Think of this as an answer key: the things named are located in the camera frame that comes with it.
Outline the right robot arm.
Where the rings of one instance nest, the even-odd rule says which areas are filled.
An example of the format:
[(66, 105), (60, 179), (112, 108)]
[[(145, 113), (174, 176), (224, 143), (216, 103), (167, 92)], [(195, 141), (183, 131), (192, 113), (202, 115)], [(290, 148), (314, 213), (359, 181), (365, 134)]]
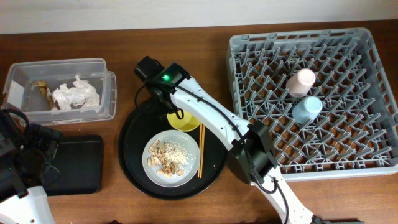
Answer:
[(232, 173), (257, 187), (282, 223), (325, 222), (301, 203), (283, 178), (269, 128), (264, 123), (250, 123), (230, 112), (177, 63), (164, 67), (146, 56), (138, 62), (134, 73), (169, 112), (188, 112), (216, 135), (229, 152)]

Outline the yellow bowl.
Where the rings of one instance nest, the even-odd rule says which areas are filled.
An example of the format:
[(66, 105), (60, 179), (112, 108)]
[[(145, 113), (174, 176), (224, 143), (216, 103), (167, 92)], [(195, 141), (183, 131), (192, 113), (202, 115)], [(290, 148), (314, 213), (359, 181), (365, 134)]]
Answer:
[(190, 132), (199, 127), (200, 122), (189, 112), (178, 110), (176, 113), (167, 114), (171, 127), (182, 132)]

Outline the gold foil wrapper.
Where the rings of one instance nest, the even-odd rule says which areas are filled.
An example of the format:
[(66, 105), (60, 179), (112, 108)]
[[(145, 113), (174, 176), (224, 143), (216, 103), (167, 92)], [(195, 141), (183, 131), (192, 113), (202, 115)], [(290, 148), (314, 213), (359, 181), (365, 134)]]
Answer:
[(34, 87), (37, 87), (40, 91), (40, 94), (45, 98), (47, 104), (50, 106), (51, 110), (59, 110), (58, 103), (56, 102), (55, 98), (53, 97), (52, 92), (50, 91), (47, 82), (43, 80), (37, 80), (33, 83)]

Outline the pink cup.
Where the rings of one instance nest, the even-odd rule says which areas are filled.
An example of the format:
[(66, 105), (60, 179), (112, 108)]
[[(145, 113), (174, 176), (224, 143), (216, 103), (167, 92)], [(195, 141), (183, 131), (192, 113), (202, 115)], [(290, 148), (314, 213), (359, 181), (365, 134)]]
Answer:
[(286, 89), (292, 97), (304, 97), (315, 83), (315, 73), (307, 68), (299, 70), (295, 75), (288, 79)]

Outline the small white napkin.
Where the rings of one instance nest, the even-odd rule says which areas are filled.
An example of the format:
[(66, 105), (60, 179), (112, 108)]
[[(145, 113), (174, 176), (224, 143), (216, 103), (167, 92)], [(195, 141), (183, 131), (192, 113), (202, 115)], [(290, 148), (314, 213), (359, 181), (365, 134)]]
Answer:
[(75, 87), (68, 88), (66, 84), (62, 84), (52, 94), (60, 110), (70, 110), (71, 105), (77, 105), (78, 89)]

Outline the wooden chopstick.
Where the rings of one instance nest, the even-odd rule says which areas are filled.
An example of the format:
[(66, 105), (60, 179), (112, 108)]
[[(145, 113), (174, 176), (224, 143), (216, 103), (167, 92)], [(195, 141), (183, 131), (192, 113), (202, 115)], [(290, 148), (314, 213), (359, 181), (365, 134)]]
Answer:
[(198, 178), (202, 178), (202, 167), (203, 167), (203, 140), (204, 140), (205, 127), (200, 124), (200, 134), (199, 134), (199, 149), (200, 149), (200, 166), (198, 168)]
[(204, 149), (205, 149), (205, 135), (204, 135), (204, 140), (203, 140), (203, 156), (204, 156)]

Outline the large white napkin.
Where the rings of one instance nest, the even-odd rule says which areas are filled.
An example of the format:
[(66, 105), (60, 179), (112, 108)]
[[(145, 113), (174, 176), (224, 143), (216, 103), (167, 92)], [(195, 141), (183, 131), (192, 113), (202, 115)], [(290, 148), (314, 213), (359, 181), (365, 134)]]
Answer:
[(96, 88), (88, 80), (81, 80), (79, 75), (75, 75), (72, 88), (72, 105), (82, 108), (96, 108), (100, 106), (100, 95)]

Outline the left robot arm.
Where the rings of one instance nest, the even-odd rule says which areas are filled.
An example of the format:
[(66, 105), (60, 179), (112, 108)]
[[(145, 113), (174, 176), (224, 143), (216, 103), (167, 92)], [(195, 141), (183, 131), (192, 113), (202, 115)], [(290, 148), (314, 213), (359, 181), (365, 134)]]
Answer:
[(1, 223), (54, 223), (45, 180), (63, 133), (1, 110)]

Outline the grey plate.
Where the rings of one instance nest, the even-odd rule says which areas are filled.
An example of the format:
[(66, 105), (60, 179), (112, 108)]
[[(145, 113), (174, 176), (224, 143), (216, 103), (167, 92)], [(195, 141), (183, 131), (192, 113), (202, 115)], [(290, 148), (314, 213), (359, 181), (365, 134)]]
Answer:
[[(158, 167), (147, 166), (147, 158), (149, 157), (149, 147), (157, 139), (162, 139), (165, 142), (175, 142), (180, 144), (189, 153), (189, 162), (184, 167), (184, 175), (177, 177), (176, 175), (169, 178), (163, 175), (159, 175), (156, 171)], [(144, 172), (148, 178), (153, 181), (156, 185), (161, 187), (173, 188), (179, 187), (186, 184), (189, 180), (196, 176), (198, 168), (200, 166), (200, 150), (197, 142), (187, 133), (183, 133), (177, 130), (167, 130), (156, 134), (152, 137), (146, 144), (144, 151), (142, 153), (142, 165)]]

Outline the blue cup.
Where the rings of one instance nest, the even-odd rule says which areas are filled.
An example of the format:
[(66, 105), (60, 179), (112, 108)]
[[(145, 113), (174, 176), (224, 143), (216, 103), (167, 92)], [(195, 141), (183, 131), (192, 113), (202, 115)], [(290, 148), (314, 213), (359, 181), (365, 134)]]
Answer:
[(308, 96), (292, 109), (292, 117), (299, 124), (314, 120), (323, 108), (322, 101), (316, 96)]

